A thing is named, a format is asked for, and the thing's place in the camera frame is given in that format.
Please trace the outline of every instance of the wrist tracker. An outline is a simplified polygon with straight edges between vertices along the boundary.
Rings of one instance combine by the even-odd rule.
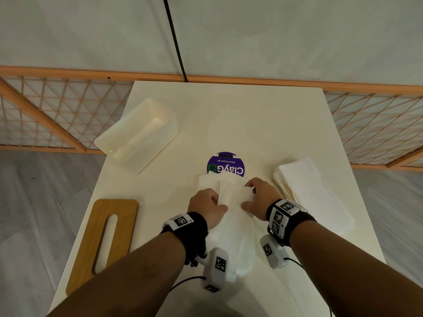
[[[196,256],[205,258],[207,222],[202,215],[195,212],[180,213],[168,220],[162,225],[161,234],[172,231],[182,242],[185,248],[185,264],[188,265]]]
[[[303,221],[316,221],[307,209],[296,202],[285,199],[279,199],[267,208],[266,219],[269,221],[267,232],[282,247],[291,246],[289,238],[296,226]]]

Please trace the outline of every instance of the translucent plastic bin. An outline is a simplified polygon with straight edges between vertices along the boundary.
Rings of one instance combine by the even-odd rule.
[[[178,133],[175,112],[148,98],[100,135],[94,144],[123,170],[136,176]]]

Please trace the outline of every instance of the white table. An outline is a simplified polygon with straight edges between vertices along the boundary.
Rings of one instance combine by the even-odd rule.
[[[320,88],[217,85],[137,81],[124,111],[154,98],[177,114],[179,135],[133,177],[106,158],[50,310],[66,298],[65,288],[93,203],[100,198],[133,198],[140,207],[131,245],[134,250],[161,230],[171,216],[185,212],[209,158],[221,151],[237,154],[245,178],[272,181],[276,165],[310,156],[330,189],[355,219],[344,237],[384,261],[357,183]],[[179,279],[200,275],[184,267]],[[244,316],[329,316],[329,311],[300,267],[273,271],[257,252],[251,272],[220,294],[203,291],[198,281],[175,289],[158,316],[215,315],[216,309]]]

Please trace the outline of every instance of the hand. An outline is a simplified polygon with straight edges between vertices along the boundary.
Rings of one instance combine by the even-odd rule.
[[[227,205],[217,205],[219,195],[211,188],[200,190],[189,200],[188,211],[194,211],[204,217],[207,228],[217,226],[223,215],[228,211]]]
[[[252,213],[258,219],[267,221],[267,208],[275,201],[282,199],[276,188],[260,178],[253,178],[245,184],[246,187],[254,187],[254,201],[241,203],[241,208]]]

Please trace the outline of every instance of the folded napkin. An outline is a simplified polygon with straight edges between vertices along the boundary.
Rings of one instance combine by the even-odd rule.
[[[354,218],[322,181],[309,157],[278,166],[273,178],[287,199],[305,207],[318,223],[330,231],[343,234],[354,227]]]
[[[228,206],[220,223],[206,237],[206,247],[207,251],[219,247],[228,253],[229,282],[246,275],[254,261],[253,216],[240,206],[241,202],[254,199],[252,189],[244,187],[246,183],[246,179],[228,171],[219,174],[210,171],[198,178],[198,190],[212,188],[219,194],[217,204]]]

